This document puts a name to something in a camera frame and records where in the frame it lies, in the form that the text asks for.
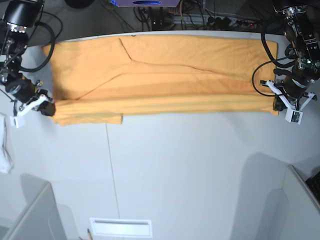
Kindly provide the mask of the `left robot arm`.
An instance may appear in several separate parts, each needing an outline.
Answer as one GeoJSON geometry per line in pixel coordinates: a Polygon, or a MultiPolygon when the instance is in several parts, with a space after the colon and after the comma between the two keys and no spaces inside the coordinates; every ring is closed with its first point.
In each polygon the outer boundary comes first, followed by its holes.
{"type": "Polygon", "coordinates": [[[307,92],[307,89],[320,78],[320,46],[305,11],[306,2],[274,0],[272,4],[278,16],[283,18],[283,33],[289,41],[284,58],[290,62],[283,64],[281,59],[273,57],[266,41],[266,30],[273,20],[265,22],[260,32],[261,42],[269,62],[276,66],[274,74],[284,76],[284,79],[278,82],[262,80],[260,84],[272,90],[269,97],[273,98],[274,111],[289,108],[300,111],[303,108],[300,104],[302,97],[306,101],[317,100],[317,96],[307,92]]]}

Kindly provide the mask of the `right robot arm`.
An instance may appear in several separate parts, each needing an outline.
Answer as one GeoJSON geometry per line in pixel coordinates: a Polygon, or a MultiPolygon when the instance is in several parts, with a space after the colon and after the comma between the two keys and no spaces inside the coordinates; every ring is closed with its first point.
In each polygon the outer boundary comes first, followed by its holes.
{"type": "Polygon", "coordinates": [[[0,21],[0,54],[5,57],[0,63],[1,91],[9,100],[20,107],[13,107],[13,115],[20,117],[30,110],[40,112],[43,116],[52,117],[56,106],[46,89],[42,89],[42,81],[32,82],[24,76],[24,72],[35,73],[44,68],[50,61],[56,37],[53,29],[41,21],[44,1],[11,0],[0,21]],[[38,26],[46,29],[50,35],[50,49],[45,60],[35,68],[22,66],[22,55],[27,50],[31,36],[28,29],[38,26]]]}

